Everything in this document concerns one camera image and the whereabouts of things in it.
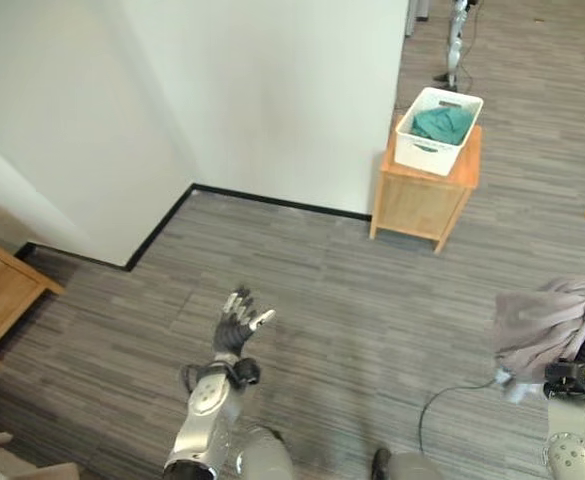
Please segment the table leg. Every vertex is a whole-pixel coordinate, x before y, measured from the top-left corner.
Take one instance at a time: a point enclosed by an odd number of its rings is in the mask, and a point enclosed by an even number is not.
[[[372,221],[370,222],[370,238],[376,237],[377,225],[379,223],[379,214],[381,213],[381,203],[383,202],[383,173],[379,173],[379,180],[376,183],[376,193],[374,195],[374,211],[372,212]]]
[[[454,208],[454,211],[450,216],[450,220],[448,220],[448,224],[443,229],[441,238],[439,239],[438,242],[436,242],[434,253],[436,253],[437,255],[441,253],[441,250],[443,250],[443,247],[445,247],[445,243],[448,241],[448,237],[450,236],[450,233],[452,233],[452,229],[454,228],[454,225],[456,225],[456,221],[461,216],[461,212],[463,211],[465,204],[468,203],[470,195],[472,195],[472,190],[470,188],[466,188],[463,190],[461,198],[459,198],[459,203],[456,204],[456,207]]]

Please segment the green cloth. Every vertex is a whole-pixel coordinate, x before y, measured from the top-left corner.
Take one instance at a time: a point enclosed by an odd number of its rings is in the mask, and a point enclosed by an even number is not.
[[[472,125],[474,115],[459,107],[440,107],[417,113],[412,135],[450,145],[460,145]]]

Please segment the robot leg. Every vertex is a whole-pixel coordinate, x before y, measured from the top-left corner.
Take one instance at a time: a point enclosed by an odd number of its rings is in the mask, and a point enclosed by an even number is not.
[[[459,61],[461,60],[461,48],[463,47],[463,40],[461,39],[461,32],[463,26],[468,19],[468,0],[456,0],[452,15],[450,16],[450,36],[448,38],[448,88],[456,91],[457,85],[457,70],[459,68]]]
[[[294,480],[285,445],[276,433],[263,427],[249,432],[236,469],[242,480]]]
[[[374,455],[372,480],[443,480],[443,477],[434,463],[423,455],[391,455],[382,448]]]

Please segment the white plastic bin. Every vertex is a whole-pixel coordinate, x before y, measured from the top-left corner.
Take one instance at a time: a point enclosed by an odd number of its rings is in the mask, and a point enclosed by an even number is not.
[[[460,107],[474,115],[472,125],[460,145],[436,142],[410,134],[412,122],[417,113],[438,107]],[[467,142],[474,128],[481,108],[483,108],[483,99],[479,97],[448,92],[446,90],[439,90],[438,88],[424,88],[396,126],[394,161],[436,175],[447,176],[452,170],[456,158],[465,146],[465,142]],[[426,147],[432,151],[423,150],[419,146]]]

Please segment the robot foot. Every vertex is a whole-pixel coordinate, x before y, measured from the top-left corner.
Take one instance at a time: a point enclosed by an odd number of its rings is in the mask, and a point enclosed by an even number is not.
[[[448,92],[458,92],[459,88],[456,85],[443,85],[442,87],[439,87],[441,90],[447,90]]]
[[[435,82],[448,82],[448,74],[447,73],[442,73],[441,75],[437,75],[435,77],[432,77],[432,80],[434,80]]]
[[[390,458],[392,454],[386,448],[379,448],[372,460],[371,480],[390,480]]]

